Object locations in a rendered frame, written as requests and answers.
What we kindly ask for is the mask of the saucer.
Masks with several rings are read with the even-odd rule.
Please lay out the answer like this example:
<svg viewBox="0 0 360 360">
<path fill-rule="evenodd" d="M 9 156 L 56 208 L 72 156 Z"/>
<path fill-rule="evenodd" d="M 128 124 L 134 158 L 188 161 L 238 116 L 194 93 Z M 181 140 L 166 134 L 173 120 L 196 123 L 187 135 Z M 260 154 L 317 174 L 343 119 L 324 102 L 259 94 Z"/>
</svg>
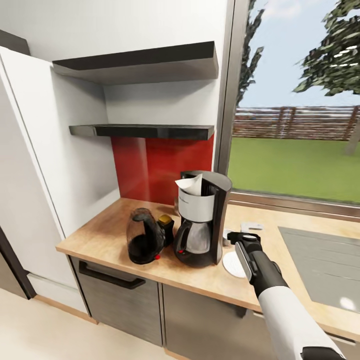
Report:
<svg viewBox="0 0 360 360">
<path fill-rule="evenodd" d="M 229 273 L 237 277 L 247 278 L 236 252 L 229 252 L 225 254 L 222 261 L 225 269 Z"/>
</svg>

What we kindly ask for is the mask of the coffee cup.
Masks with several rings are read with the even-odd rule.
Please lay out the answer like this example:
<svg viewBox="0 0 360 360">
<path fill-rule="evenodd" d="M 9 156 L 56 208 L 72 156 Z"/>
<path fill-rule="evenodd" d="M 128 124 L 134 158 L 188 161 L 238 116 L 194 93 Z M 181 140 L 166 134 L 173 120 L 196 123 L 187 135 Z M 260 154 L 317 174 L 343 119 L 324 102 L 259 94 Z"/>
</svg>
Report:
<svg viewBox="0 0 360 360">
<path fill-rule="evenodd" d="M 231 233 L 231 232 L 233 232 L 231 229 L 224 229 L 223 230 L 223 241 L 222 241 L 222 243 L 223 244 L 226 244 L 227 246 L 231 246 L 232 244 L 231 244 L 231 241 L 230 240 L 228 240 L 228 238 L 227 238 L 227 235 L 229 234 L 229 233 Z"/>
</svg>

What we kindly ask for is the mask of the paper coffee filter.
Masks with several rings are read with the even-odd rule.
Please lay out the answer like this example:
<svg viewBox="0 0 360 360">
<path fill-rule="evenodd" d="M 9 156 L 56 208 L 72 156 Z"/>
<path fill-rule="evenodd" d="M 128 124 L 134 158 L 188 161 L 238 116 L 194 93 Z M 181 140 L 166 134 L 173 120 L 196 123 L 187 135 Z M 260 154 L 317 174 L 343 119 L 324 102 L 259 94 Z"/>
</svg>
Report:
<svg viewBox="0 0 360 360">
<path fill-rule="evenodd" d="M 192 177 L 191 179 L 180 179 L 176 181 L 178 188 L 180 187 L 184 191 L 189 194 L 193 194 L 194 196 L 201 196 L 201 177 L 203 174 L 200 174 L 196 177 Z"/>
</svg>

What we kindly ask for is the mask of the bottle of coffee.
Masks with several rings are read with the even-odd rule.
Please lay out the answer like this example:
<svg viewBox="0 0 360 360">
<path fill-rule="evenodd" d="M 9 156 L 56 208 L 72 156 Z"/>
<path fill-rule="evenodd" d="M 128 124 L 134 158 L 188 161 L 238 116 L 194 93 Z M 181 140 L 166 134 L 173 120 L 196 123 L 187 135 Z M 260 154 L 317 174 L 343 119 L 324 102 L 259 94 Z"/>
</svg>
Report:
<svg viewBox="0 0 360 360">
<path fill-rule="evenodd" d="M 167 248 L 169 245 L 171 245 L 175 241 L 175 237 L 173 235 L 173 227 L 175 221 L 167 214 L 164 214 L 158 218 L 156 221 L 159 225 L 164 239 L 164 246 Z"/>
</svg>

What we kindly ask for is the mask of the electric kettle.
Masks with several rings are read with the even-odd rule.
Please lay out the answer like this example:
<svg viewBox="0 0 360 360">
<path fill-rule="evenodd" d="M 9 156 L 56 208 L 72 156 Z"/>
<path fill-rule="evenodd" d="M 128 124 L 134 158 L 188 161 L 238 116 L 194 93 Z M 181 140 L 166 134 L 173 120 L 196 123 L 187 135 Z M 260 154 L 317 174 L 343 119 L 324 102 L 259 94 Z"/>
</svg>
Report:
<svg viewBox="0 0 360 360">
<path fill-rule="evenodd" d="M 164 248 L 163 232 L 147 208 L 137 208 L 130 214 L 126 227 L 126 243 L 130 260 L 146 265 L 160 259 Z"/>
</svg>

